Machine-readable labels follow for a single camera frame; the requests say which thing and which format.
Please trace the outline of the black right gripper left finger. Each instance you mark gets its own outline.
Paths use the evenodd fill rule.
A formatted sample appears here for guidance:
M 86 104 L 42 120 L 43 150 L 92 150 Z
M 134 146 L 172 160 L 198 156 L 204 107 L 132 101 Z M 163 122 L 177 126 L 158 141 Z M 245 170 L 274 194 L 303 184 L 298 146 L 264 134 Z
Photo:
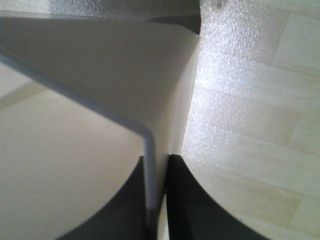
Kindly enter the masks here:
M 97 213 L 60 240 L 146 240 L 144 157 L 120 190 Z

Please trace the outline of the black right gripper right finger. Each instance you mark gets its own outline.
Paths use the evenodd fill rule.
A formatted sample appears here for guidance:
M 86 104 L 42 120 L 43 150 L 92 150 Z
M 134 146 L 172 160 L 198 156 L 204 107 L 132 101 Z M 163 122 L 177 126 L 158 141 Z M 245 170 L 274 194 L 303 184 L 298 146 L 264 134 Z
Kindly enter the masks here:
M 171 240 L 264 240 L 221 207 L 172 154 L 166 170 L 166 208 Z

